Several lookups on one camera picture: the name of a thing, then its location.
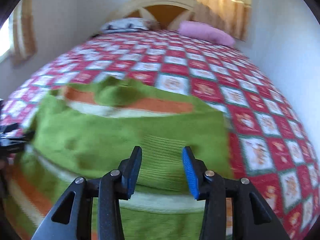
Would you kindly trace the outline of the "green orange striped knit sweater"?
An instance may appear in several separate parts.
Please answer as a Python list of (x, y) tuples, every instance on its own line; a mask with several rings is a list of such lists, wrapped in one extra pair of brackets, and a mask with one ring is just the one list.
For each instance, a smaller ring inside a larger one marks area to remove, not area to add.
[(34, 131), (8, 168), (5, 212), (21, 239), (30, 239), (77, 176), (99, 178), (143, 151), (137, 187), (121, 203), (126, 239), (198, 239), (203, 205), (188, 195), (181, 152), (232, 178), (225, 117), (197, 97), (133, 79), (69, 83), (43, 89), (37, 103), (11, 101), (4, 121)]

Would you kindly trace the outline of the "red white patchwork bedspread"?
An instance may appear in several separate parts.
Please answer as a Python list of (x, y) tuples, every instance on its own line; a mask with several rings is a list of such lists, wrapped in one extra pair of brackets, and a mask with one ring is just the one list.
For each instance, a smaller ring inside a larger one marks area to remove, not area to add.
[(289, 102), (236, 49), (165, 30), (101, 35), (39, 69), (7, 103), (37, 103), (43, 89), (108, 77), (194, 96), (221, 111), (231, 179), (253, 183), (285, 238), (306, 237), (319, 217), (319, 161)]

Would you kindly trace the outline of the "yellow orange side curtain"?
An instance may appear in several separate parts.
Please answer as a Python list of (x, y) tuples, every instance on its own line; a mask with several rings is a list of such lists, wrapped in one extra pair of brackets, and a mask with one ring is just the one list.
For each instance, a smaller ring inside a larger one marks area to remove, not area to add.
[(33, 0), (20, 0), (9, 16), (10, 58), (19, 65), (32, 57), (36, 49)]

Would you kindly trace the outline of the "white cartoon print pillow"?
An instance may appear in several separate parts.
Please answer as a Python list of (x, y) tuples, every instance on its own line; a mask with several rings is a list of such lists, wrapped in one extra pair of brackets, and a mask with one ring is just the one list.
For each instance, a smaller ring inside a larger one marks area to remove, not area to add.
[(150, 30), (153, 22), (143, 18), (129, 17), (112, 20), (103, 24), (99, 33), (125, 33), (125, 32), (139, 32), (143, 30)]

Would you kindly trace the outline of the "pink pillow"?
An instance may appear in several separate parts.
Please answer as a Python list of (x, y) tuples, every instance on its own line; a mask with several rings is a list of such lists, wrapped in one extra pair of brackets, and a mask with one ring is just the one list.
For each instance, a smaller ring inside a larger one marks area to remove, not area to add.
[(178, 33), (189, 38), (196, 38), (222, 46), (233, 47), (235, 44), (231, 35), (201, 22), (183, 21), (180, 23)]

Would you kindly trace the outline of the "cream and brown headboard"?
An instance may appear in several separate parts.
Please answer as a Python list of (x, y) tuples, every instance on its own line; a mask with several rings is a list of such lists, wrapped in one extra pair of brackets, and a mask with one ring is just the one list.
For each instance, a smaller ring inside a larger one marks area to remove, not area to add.
[(111, 12), (106, 20), (140, 17), (159, 23), (161, 29), (177, 30), (189, 21), (197, 6), (196, 0), (130, 0)]

